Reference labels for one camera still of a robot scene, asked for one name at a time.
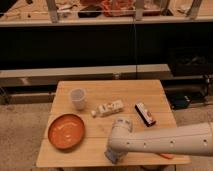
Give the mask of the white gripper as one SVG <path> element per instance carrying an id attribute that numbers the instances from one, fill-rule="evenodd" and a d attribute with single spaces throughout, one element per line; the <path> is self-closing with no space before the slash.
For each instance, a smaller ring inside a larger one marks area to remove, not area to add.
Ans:
<path id="1" fill-rule="evenodd" d="M 112 151 L 115 155 L 116 155 L 116 158 L 117 158 L 117 162 L 125 156 L 125 153 L 124 152 L 121 152 L 121 153 L 118 153 L 118 152 L 114 152 Z"/>

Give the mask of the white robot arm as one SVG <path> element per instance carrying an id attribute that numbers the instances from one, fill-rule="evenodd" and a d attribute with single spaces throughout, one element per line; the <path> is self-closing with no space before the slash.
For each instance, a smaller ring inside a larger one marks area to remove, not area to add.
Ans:
<path id="1" fill-rule="evenodd" d="M 128 152 L 213 156 L 213 122 L 136 133 L 132 128 L 126 118 L 114 121 L 105 151 L 113 164 Z"/>

